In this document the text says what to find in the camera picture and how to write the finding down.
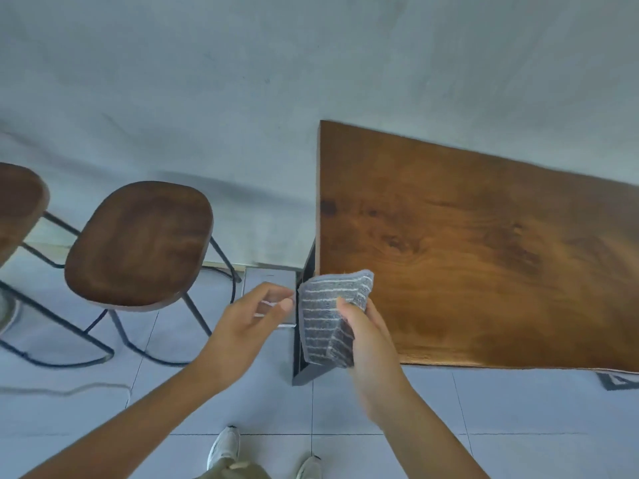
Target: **shoe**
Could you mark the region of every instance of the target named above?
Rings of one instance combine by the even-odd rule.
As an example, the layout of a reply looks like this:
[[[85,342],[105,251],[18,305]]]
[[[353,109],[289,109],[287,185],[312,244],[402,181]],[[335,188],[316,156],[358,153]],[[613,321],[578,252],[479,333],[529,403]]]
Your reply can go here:
[[[295,479],[321,479],[321,459],[311,455],[304,461]]]
[[[226,427],[217,436],[211,452],[208,453],[206,470],[208,471],[220,459],[233,459],[237,462],[240,456],[240,432],[235,427]]]

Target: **right hand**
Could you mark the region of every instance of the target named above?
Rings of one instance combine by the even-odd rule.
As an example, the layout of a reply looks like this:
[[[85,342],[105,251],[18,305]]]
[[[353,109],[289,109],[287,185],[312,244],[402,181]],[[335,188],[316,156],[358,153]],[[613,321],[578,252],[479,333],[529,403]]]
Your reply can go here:
[[[337,298],[337,309],[353,329],[353,383],[368,417],[379,425],[380,414],[403,393],[412,390],[399,362],[381,314],[368,299],[366,313],[345,299]]]

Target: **wooden stool seat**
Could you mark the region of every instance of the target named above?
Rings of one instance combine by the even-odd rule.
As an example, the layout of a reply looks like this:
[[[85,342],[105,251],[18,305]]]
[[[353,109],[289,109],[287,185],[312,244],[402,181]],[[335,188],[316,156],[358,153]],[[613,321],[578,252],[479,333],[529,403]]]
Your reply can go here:
[[[31,232],[49,205],[49,190],[33,171],[0,163],[0,265]]]
[[[140,181],[111,193],[77,238],[65,279],[88,301],[153,310],[191,287],[213,230],[208,199],[189,186]]]

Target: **gray striped cloth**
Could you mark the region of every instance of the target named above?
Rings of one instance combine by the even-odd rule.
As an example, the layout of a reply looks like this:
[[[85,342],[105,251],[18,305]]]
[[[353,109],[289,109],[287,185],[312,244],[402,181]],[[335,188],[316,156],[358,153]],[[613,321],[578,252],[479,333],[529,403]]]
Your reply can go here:
[[[335,300],[366,309],[372,291],[373,273],[364,269],[353,274],[326,274],[300,285],[298,310],[304,358],[318,365],[353,366],[353,330],[342,319]]]

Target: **hand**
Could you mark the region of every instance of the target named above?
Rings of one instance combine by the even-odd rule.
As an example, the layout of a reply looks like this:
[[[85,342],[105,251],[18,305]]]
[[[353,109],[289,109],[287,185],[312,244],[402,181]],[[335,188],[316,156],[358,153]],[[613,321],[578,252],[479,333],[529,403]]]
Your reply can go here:
[[[368,299],[366,314],[337,298],[337,309],[353,329],[353,359],[351,376],[368,417],[379,425],[379,414],[398,394],[412,390],[399,362],[381,314]]]
[[[292,295],[291,289],[262,282],[224,310],[211,338],[189,365],[213,386],[213,394],[231,386],[249,369],[264,341],[292,311]]]

